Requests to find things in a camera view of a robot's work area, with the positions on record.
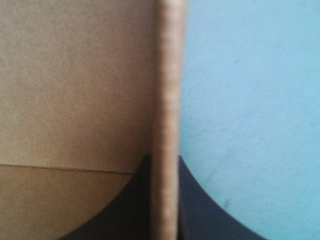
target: cardboard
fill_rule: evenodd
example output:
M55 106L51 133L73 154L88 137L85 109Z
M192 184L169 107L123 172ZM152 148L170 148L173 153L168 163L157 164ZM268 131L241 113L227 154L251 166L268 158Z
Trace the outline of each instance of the cardboard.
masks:
M153 1L0 3L0 164L131 173L150 153Z
M125 174L0 166L0 239L56 240L96 215Z

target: light blue wall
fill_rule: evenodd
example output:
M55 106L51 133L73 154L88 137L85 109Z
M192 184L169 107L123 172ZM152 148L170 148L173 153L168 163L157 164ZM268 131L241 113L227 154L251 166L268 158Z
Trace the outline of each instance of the light blue wall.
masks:
M320 0L190 0L180 154L270 240L320 239Z

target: black curved shape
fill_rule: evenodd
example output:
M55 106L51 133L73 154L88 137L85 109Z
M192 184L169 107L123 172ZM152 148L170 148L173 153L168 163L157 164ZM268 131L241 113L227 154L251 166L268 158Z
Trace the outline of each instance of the black curved shape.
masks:
M150 162L150 156L145 156L108 206L60 240L148 240Z
M145 156L131 180L98 215L60 240L149 240L150 166ZM219 207L179 157L178 240L265 240Z
M265 240L235 220L198 184L179 158L178 240Z

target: crease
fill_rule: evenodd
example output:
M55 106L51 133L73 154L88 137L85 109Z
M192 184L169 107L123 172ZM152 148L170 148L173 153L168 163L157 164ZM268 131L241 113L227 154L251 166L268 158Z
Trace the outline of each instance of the crease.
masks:
M117 175L128 175L128 176L133 174L132 172L95 170L95 169L85 169L85 168L69 168L69 167L17 165L17 164L6 164L6 163L0 163L0 167L18 167L18 168L30 168L30 169L47 169L47 170L71 171L71 172L104 173L104 174L117 174Z

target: corrugated cardboard edge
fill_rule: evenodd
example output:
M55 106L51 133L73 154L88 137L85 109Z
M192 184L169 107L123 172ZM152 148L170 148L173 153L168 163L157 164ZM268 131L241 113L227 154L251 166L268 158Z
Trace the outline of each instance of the corrugated cardboard edge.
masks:
M151 174L151 239L175 240L178 225L180 82L186 0L156 2L156 114Z

